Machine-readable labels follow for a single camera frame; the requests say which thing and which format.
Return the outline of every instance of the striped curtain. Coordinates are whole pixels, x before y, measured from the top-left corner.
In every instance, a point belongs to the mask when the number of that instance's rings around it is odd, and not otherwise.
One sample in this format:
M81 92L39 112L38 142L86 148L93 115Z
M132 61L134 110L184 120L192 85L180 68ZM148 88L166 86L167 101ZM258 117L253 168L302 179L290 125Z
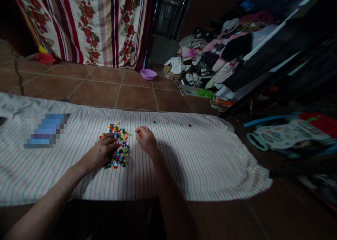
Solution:
M56 57L98 66L142 66L156 0L17 1Z

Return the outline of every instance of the cable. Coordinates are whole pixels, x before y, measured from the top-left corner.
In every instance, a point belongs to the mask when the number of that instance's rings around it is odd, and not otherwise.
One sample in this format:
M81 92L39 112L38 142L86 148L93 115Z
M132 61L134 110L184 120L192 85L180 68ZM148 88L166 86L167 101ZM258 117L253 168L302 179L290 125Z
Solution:
M18 71L18 60L17 60L17 58L19 56L16 55L16 54L14 54L14 49L12 49L12 55L15 56L15 59L14 59L14 68L15 68L16 74L19 76L19 86L21 88L21 95L23 96L24 95L24 87L22 86L23 78L21 77L21 75L20 75L20 73Z

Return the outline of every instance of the hand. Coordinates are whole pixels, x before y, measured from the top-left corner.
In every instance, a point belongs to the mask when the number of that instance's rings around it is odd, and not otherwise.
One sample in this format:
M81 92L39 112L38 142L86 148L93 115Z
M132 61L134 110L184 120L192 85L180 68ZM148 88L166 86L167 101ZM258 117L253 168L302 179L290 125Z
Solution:
M97 143L77 162L85 174L102 167L110 160L110 155L119 144L115 144L116 139L113 134L108 134L100 138Z
M139 126L135 132L138 132L136 139L139 142L140 147L152 157L158 151L157 141L154 134L148 127Z

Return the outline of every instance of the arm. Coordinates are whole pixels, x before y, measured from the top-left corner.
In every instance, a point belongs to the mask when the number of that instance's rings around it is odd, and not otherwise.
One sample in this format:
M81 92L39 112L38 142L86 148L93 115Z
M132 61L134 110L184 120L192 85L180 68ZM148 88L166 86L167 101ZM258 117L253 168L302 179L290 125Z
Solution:
M119 147L111 135L102 137L5 235L5 239L46 239L74 188L89 172L102 167Z
M197 227L186 201L163 160L163 154L157 147L153 133L143 126L138 127L136 132L139 132L136 136L137 141L150 156L154 166L167 239L198 239Z

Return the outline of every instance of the plastic bowl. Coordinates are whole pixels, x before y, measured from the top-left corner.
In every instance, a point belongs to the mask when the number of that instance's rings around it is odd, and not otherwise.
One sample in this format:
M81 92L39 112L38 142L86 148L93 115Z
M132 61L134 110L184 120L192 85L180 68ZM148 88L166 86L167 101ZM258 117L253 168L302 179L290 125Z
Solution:
M143 69L140 71L140 73L143 79L146 79L146 80L154 80L154 78L157 76L157 73L150 69Z

